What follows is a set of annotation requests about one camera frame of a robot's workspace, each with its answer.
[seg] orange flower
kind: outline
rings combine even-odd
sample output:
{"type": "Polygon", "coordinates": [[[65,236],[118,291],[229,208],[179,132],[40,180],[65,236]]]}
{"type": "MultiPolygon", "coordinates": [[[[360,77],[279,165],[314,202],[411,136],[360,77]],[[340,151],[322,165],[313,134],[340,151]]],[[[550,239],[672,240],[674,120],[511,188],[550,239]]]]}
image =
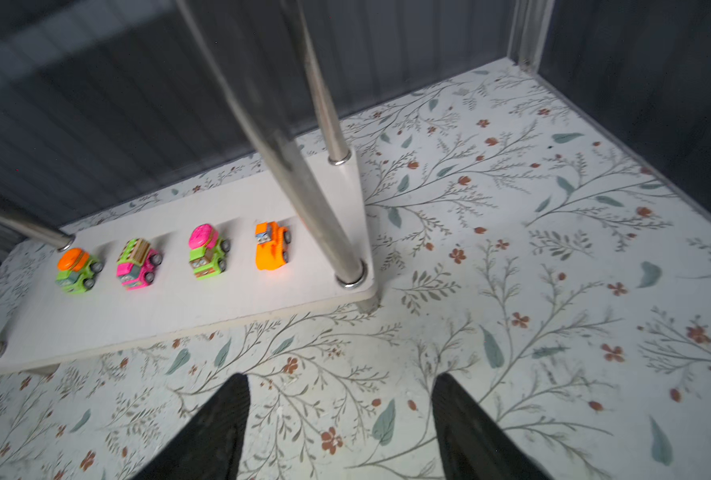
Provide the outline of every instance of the orange flower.
{"type": "Polygon", "coordinates": [[[694,328],[687,326],[687,337],[697,343],[711,343],[711,338],[705,332],[706,326],[695,326],[694,328]]]}
{"type": "Polygon", "coordinates": [[[603,356],[604,359],[606,359],[607,362],[611,362],[612,360],[617,360],[618,362],[624,362],[625,358],[622,356],[624,355],[624,352],[622,351],[621,346],[615,346],[614,350],[611,349],[610,346],[608,346],[606,343],[600,346],[600,349],[608,352],[606,355],[603,356]]]}
{"type": "Polygon", "coordinates": [[[449,257],[454,259],[455,264],[461,264],[462,260],[466,259],[465,251],[462,249],[453,249],[449,254],[449,257]]]}
{"type": "Polygon", "coordinates": [[[342,437],[337,435],[337,431],[334,430],[334,427],[331,427],[328,432],[323,432],[321,439],[323,440],[321,447],[323,447],[324,450],[328,450],[331,455],[337,452],[337,447],[343,445],[342,437]]]}
{"type": "Polygon", "coordinates": [[[606,287],[610,290],[613,290],[614,296],[620,296],[624,295],[627,293],[627,289],[622,283],[617,282],[616,285],[612,285],[611,283],[607,284],[606,287]]]}
{"type": "Polygon", "coordinates": [[[297,364],[297,360],[289,357],[288,360],[286,360],[286,364],[283,366],[282,371],[291,375],[294,373],[294,370],[297,370],[298,368],[299,365],[297,364]]]}
{"type": "Polygon", "coordinates": [[[518,312],[513,313],[513,317],[515,318],[515,320],[512,320],[513,326],[519,326],[522,329],[529,328],[529,320],[531,320],[529,317],[521,316],[518,312]]]}
{"type": "Polygon", "coordinates": [[[94,457],[96,457],[96,453],[89,450],[89,452],[86,454],[86,457],[81,460],[80,466],[78,468],[82,468],[84,472],[88,470],[90,466],[94,465],[94,457]]]}

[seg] silver metal pole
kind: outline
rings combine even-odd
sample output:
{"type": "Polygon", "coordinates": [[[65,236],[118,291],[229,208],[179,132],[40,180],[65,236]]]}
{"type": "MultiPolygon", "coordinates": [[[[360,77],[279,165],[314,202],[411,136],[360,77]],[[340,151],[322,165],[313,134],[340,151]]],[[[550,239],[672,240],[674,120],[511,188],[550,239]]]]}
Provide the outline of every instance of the silver metal pole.
{"type": "Polygon", "coordinates": [[[344,141],[331,92],[323,79],[321,66],[315,56],[315,48],[307,22],[304,20],[302,4],[298,0],[281,0],[281,9],[286,28],[292,37],[294,50],[299,61],[304,65],[315,117],[318,119],[318,126],[321,128],[328,149],[328,162],[332,165],[341,165],[350,159],[350,147],[344,141]]]}
{"type": "MultiPolygon", "coordinates": [[[[217,15],[206,11],[200,17],[206,24],[202,25],[196,21],[187,0],[177,0],[177,5],[246,137],[262,155],[315,238],[333,267],[337,280],[345,288],[360,285],[366,277],[366,265],[355,255],[347,235],[293,140],[276,93],[267,85],[268,74],[257,63],[260,57],[255,51],[254,40],[244,32],[246,22],[239,21],[233,16],[234,11],[228,10],[224,17],[219,15],[217,23],[217,15]],[[206,43],[202,28],[218,34],[216,36],[221,35],[221,38],[226,36],[227,42],[214,42],[211,38],[206,43]],[[224,71],[217,62],[217,55],[226,65],[224,71]]],[[[234,4],[222,4],[222,7],[236,8],[234,4]]]]}
{"type": "Polygon", "coordinates": [[[75,240],[75,235],[65,234],[56,228],[44,224],[34,216],[24,213],[2,197],[0,197],[0,224],[24,236],[39,240],[47,245],[52,245],[58,252],[70,248],[70,245],[72,245],[72,242],[75,240]]]}

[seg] toy truck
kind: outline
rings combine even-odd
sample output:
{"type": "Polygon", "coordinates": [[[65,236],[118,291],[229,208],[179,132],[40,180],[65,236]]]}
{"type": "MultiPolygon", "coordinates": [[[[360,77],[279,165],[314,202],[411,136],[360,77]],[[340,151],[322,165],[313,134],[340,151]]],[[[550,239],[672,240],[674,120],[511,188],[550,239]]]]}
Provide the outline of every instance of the toy truck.
{"type": "Polygon", "coordinates": [[[60,258],[56,268],[56,284],[67,293],[84,293],[96,283],[94,276],[102,271],[105,264],[80,248],[71,248],[60,258]]]}
{"type": "Polygon", "coordinates": [[[126,290],[150,286],[156,279],[156,268],[163,262],[159,254],[143,238],[129,240],[118,257],[116,275],[126,290]]]}
{"type": "Polygon", "coordinates": [[[198,226],[190,235],[190,266],[197,279],[209,278],[227,270],[230,240],[220,238],[209,224],[198,226]]]}
{"type": "Polygon", "coordinates": [[[292,233],[286,226],[275,222],[259,224],[256,227],[256,264],[260,270],[275,270],[288,263],[287,247],[292,243],[292,233]]]}

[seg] white shelf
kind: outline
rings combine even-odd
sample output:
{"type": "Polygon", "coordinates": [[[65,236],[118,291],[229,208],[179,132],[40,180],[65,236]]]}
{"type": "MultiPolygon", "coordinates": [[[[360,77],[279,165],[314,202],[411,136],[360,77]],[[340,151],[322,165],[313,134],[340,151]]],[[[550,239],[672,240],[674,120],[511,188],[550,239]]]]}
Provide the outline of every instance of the white shelf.
{"type": "Polygon", "coordinates": [[[94,288],[66,294],[54,283],[54,253],[6,328],[0,373],[31,370],[161,340],[264,321],[296,312],[367,300],[377,293],[358,159],[331,166],[325,152],[308,158],[350,242],[369,268],[359,287],[345,290],[269,172],[215,187],[168,204],[92,226],[74,246],[106,262],[94,288]],[[289,263],[274,271],[254,264],[256,224],[289,226],[289,263]],[[224,274],[197,280],[188,264],[188,239],[212,224],[231,240],[224,274]],[[148,239],[163,254],[155,282],[126,291],[115,277],[126,242],[148,239]]]}

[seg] floral patterned surface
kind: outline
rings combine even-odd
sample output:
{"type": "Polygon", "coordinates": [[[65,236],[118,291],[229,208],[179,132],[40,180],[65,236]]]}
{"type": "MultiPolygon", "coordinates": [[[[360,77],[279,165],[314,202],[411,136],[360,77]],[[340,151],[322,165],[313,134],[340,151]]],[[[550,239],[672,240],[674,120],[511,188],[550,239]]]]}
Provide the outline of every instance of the floral patterned surface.
{"type": "MultiPolygon", "coordinates": [[[[129,478],[234,372],[252,389],[242,480],[442,478],[442,372],[555,478],[711,478],[708,221],[506,60],[343,127],[379,310],[2,376],[0,480],[129,478]]],[[[263,168],[244,158],[70,228],[263,168]]],[[[1,266],[0,332],[47,254],[26,241],[1,266]]]]}

